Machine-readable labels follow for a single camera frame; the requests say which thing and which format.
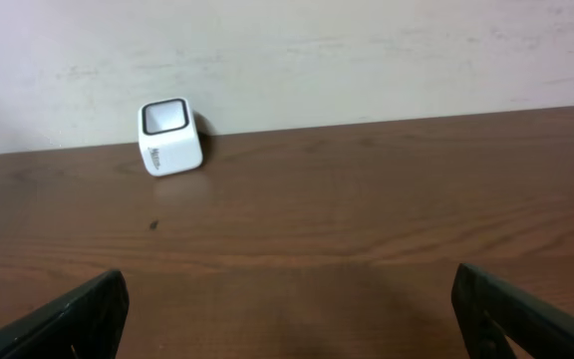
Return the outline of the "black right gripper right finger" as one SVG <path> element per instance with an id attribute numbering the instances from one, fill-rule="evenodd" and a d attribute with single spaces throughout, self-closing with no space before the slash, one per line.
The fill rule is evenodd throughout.
<path id="1" fill-rule="evenodd" d="M 451 304 L 473 359 L 513 358 L 511 341 L 534 358 L 574 358 L 573 316 L 477 266 L 458 266 Z"/>

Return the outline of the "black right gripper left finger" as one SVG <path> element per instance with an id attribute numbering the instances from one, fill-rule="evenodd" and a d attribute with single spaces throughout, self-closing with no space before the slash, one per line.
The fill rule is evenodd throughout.
<path id="1" fill-rule="evenodd" d="M 130 307 L 110 270 L 0 328 L 0 358 L 114 358 Z"/>

